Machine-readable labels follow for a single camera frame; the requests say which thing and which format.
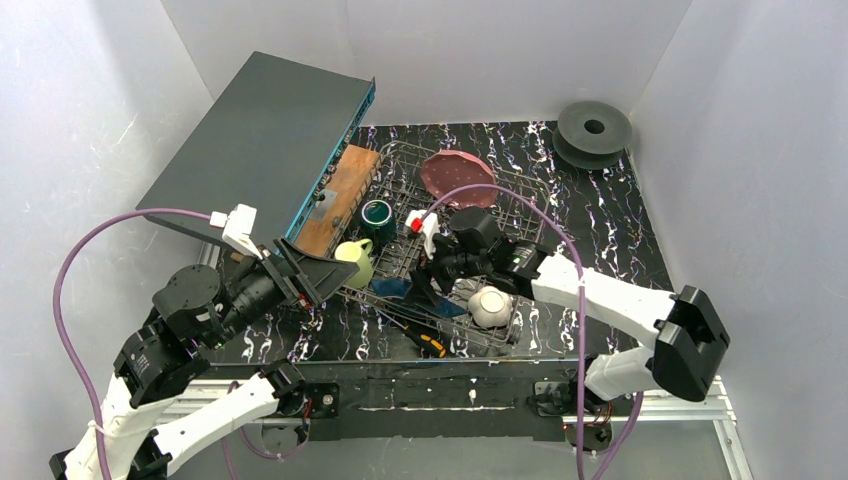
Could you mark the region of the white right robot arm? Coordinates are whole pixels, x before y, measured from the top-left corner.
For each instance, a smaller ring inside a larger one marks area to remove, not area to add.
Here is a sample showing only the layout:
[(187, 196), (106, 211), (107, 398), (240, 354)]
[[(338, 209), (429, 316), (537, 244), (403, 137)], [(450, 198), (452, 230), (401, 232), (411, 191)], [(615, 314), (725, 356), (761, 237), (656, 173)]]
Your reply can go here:
[(510, 238), (479, 207), (454, 213), (448, 236), (424, 210), (412, 211), (405, 225), (424, 238), (425, 253), (411, 277), (430, 302), (459, 279), (481, 277), (506, 294), (583, 311), (639, 342), (624, 352), (591, 356), (583, 376), (571, 382), (571, 401), (582, 394), (586, 406), (600, 406), (645, 390), (689, 402), (706, 399), (730, 336), (702, 290), (654, 290), (580, 267), (544, 245)]

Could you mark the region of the pink polka dot plate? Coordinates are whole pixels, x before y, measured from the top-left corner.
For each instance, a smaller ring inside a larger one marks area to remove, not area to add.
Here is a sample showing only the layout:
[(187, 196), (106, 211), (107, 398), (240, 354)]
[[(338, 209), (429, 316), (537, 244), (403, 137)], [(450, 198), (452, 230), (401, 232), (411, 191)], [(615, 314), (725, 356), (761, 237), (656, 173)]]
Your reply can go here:
[[(420, 178), (425, 189), (436, 199), (468, 185), (495, 185), (492, 168), (476, 156), (459, 150), (441, 150), (422, 162)], [(468, 189), (446, 201), (455, 208), (476, 206), (489, 208), (496, 203), (498, 191), (487, 188)]]

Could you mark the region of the dark blue plate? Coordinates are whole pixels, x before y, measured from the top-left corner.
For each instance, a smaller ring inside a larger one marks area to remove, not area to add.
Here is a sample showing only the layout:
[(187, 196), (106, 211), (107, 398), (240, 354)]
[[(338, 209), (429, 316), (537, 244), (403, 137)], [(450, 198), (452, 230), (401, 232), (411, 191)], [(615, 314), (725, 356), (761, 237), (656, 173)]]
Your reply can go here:
[(407, 307), (418, 308), (442, 318), (455, 318), (467, 313), (467, 309), (462, 307), (447, 298), (441, 297), (434, 304), (424, 295), (416, 296), (412, 282), (408, 279), (388, 278), (388, 279), (373, 279), (370, 281), (370, 287), (379, 298), (390, 298), (399, 300), (400, 303)]

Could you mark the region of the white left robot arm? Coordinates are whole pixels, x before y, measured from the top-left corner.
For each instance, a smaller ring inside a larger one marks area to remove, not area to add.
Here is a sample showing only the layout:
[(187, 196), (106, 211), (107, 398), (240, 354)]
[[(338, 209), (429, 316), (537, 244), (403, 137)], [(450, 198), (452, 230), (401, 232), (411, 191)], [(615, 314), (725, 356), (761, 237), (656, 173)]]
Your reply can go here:
[(208, 265), (177, 271), (152, 298), (143, 326), (124, 343), (97, 416), (78, 445), (50, 458), (57, 479), (165, 479), (246, 423), (307, 399), (289, 361), (262, 366), (241, 386), (169, 424), (162, 414), (206, 372), (217, 349), (279, 306), (315, 306), (358, 273), (285, 239), (247, 256), (229, 277)]

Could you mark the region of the dark green glossy mug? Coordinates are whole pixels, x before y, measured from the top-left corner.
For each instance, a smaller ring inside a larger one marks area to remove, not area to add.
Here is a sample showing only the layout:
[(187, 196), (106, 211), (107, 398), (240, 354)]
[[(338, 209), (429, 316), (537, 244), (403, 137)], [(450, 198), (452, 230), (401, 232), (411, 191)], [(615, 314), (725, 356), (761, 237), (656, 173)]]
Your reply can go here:
[(372, 240), (376, 250), (388, 246), (397, 234), (392, 205), (380, 199), (367, 201), (360, 210), (360, 230)]

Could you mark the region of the light green ceramic mug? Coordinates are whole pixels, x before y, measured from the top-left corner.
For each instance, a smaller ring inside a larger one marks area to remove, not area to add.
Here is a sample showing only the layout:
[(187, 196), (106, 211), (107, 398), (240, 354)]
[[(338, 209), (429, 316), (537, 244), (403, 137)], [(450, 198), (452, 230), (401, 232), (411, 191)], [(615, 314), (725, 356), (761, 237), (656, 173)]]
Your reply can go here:
[(374, 275), (374, 267), (370, 259), (373, 246), (373, 241), (365, 238), (342, 242), (336, 247), (334, 252), (336, 260), (354, 263), (358, 267), (358, 272), (345, 283), (346, 286), (363, 289), (369, 284)]

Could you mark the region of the white flower shaped bowl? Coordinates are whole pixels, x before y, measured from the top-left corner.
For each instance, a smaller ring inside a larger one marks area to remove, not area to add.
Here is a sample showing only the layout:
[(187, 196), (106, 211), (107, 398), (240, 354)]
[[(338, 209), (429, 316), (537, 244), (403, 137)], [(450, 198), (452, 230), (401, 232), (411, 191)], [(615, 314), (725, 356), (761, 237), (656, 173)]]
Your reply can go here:
[(472, 321), (483, 329), (505, 327), (511, 319), (511, 296), (493, 286), (482, 287), (467, 305)]

